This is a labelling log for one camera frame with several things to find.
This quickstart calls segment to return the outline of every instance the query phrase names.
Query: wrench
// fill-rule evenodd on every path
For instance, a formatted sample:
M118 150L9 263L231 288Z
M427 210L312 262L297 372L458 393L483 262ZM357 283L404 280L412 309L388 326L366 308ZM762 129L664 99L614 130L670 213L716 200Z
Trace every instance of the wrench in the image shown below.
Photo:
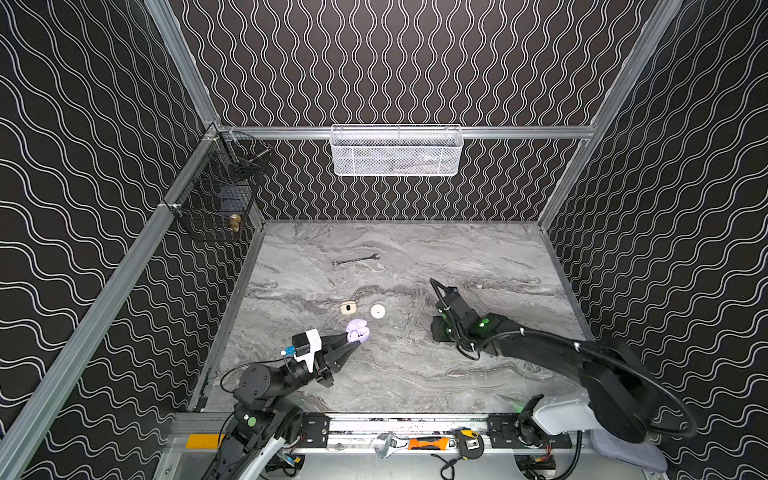
M342 265L344 263L362 262L363 260L378 260L381 257L382 256L379 255L378 253L374 253L370 257L353 258L352 260L334 260L333 261L333 266L339 266L339 265Z

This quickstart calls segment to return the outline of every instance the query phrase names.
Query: metal rail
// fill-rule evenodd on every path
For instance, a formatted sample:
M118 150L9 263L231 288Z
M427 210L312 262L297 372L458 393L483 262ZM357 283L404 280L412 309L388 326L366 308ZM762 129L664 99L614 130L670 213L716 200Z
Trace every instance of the metal rail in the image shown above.
M197 403L200 401L206 383L217 376L216 369L219 368L219 361L221 361L221 356L224 354L224 349L227 348L227 342L232 333L232 327L237 318L237 312L240 311L240 305L243 303L245 292L248 289L250 274L253 271L253 267L256 265L256 258L259 256L259 250L261 250L261 244L264 241L265 233L260 223L254 225L254 228L257 228L257 232L251 240L250 246L248 246L248 252L246 253L245 259L243 259L243 267L240 269L240 275L237 276L237 281L235 281L235 287L230 296L230 301L227 302L227 309L224 310L224 315L221 317L221 323L216 332L216 339L214 340L214 344L210 347L205 366L197 380L197 386L195 387L192 399L189 403L189 411L193 411L197 407Z
M260 140L329 140L331 127L221 127ZM464 139L591 138L593 127L462 127Z
M219 114L210 99L208 89L203 83L200 71L197 69L192 52L181 33L179 21L174 15L168 0L144 0L150 15L165 42L170 57L176 64L181 82L187 88L197 116L203 124L219 123Z
M563 290L565 290L565 296L568 297L568 302L571 304L571 309L574 311L574 315L576 315L576 320L581 327L581 332L584 334L584 338L594 342L594 335L589 328L587 317L585 317L584 312L581 311L581 304L576 298L576 294L571 286L571 281L568 279L568 275L565 274L565 270L563 270L563 265L560 263L557 252L554 251L554 246L549 240L547 232L543 230L541 230L541 241L544 242L547 253L549 253L549 258L552 260L552 265L554 265L554 271L556 271L558 277L560 277L560 283L562 283Z
M552 221L558 214L558 211L560 211L560 207L565 202L565 199L568 198L571 188L576 184L576 180L581 175L581 171L587 165L589 159L592 158L594 150L602 141L608 127L613 124L621 106L637 83L640 73L659 45L661 37L664 36L664 32L667 31L670 23L677 16L682 3L683 0L660 0L651 12L640 36L637 37L634 48L632 48L624 63L624 67L611 85L611 89L606 94L603 104L592 120L594 134L589 141L581 142L576 149L560 181L554 188L554 192L549 197L547 205L541 212L539 225L545 230L549 230Z
M215 128L208 129L168 189L164 198L167 203L174 203L181 195L203 162L216 135ZM22 413L0 443L0 478L3 480L17 480L26 470L27 464L173 221L174 215L168 207L165 204L158 205L78 324L78 328L43 376Z

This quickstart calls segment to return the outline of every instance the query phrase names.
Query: gray marble surface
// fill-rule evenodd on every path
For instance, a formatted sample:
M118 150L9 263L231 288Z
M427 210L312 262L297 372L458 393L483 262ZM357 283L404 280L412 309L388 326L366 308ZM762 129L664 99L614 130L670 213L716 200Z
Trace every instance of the gray marble surface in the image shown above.
M372 253L381 259L332 265ZM458 286L481 315L583 338L533 224L271 223L219 371L277 359L296 333L341 333L350 319L363 318L370 340L334 375L332 388L312 383L292 395L303 408L514 412L535 394L579 388L531 363L488 355L473 362L453 345L433 342L429 277ZM356 315L341 315L345 300L358 303ZM386 307L383 319L369 315L374 303ZM217 379L206 411L230 411L232 404Z

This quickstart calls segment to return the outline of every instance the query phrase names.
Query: black wallpaper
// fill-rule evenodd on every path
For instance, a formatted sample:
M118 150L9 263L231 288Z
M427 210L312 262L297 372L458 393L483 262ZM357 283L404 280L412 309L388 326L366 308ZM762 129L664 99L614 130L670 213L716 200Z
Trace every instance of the black wallpaper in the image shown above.
M172 0L225 124L584 125L654 0Z
M247 249L193 242L173 224L23 478L152 478Z
M204 130L140 0L0 0L0 438Z
M273 220L536 221L577 144L466 141L453 177L339 177L327 141L280 141L257 203ZM248 157L252 146L234 150Z
M595 336L697 415L671 478L768 477L767 65L768 3L685 2L549 231Z

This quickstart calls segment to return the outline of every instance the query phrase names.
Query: black wire basket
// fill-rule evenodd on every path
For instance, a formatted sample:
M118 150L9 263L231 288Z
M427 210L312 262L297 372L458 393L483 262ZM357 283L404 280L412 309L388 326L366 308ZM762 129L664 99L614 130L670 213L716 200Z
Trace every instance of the black wire basket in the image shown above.
M225 151L215 155L227 164L228 173L236 183L242 180L257 181L269 163L274 148L267 142L239 131L223 132L221 134Z
M173 208L184 231L196 241L249 242L253 236L250 211L255 198L251 178L233 178L228 154L212 151Z

